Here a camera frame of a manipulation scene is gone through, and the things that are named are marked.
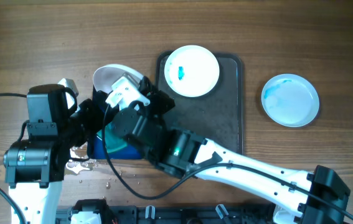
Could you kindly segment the pinkish white plate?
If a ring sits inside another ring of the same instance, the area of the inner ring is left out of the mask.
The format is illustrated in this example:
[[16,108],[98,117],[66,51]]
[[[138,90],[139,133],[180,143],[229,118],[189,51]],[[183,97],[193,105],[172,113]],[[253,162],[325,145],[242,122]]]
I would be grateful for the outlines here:
[[130,75],[137,85],[139,85],[139,82],[144,77],[144,75],[133,68],[113,63],[96,69],[93,74],[93,87],[96,91],[110,93],[113,91],[112,84],[121,78],[124,73]]

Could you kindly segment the green scrubbing sponge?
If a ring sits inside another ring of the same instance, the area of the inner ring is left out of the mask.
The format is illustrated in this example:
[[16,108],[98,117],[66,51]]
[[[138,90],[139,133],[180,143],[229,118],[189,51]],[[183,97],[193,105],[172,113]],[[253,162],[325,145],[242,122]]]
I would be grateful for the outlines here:
[[105,149],[108,154],[121,151],[128,146],[126,141],[113,134],[111,124],[105,126],[104,134],[102,134],[102,131],[99,131],[97,136],[100,139],[105,139]]

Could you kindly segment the white plate top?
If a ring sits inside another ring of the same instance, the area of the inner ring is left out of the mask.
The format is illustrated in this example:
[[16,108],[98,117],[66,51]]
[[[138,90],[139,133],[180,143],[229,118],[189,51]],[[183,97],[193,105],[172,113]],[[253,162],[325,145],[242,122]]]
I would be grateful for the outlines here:
[[215,55],[198,45],[179,47],[168,56],[164,78],[177,94],[189,98],[204,96],[217,84],[220,65]]

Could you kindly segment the grey white plate bottom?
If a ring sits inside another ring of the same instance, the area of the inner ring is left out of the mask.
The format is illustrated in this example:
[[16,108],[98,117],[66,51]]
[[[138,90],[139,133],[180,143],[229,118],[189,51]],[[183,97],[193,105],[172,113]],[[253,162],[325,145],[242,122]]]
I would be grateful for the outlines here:
[[308,125],[320,110],[315,87],[307,79],[291,73],[269,79],[263,86],[260,101],[274,122],[289,128]]

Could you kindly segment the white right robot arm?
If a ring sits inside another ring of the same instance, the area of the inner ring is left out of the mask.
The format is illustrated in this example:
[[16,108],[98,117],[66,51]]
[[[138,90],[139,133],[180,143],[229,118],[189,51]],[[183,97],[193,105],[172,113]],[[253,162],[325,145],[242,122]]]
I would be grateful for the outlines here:
[[117,113],[115,136],[134,146],[155,168],[180,181],[190,177],[231,185],[276,205],[275,223],[342,223],[350,189],[332,169],[314,172],[276,167],[232,152],[181,128],[168,128],[163,115],[174,100],[147,78],[126,77],[111,86],[106,102]]

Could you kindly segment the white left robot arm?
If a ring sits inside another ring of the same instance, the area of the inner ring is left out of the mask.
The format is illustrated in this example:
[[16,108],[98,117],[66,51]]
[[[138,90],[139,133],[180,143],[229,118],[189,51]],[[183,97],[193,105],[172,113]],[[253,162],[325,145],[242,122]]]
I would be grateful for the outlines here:
[[15,202],[12,223],[55,223],[65,165],[70,150],[85,144],[101,129],[102,110],[87,99],[67,104],[76,94],[59,84],[32,87],[27,94],[29,119],[4,155],[5,182]]

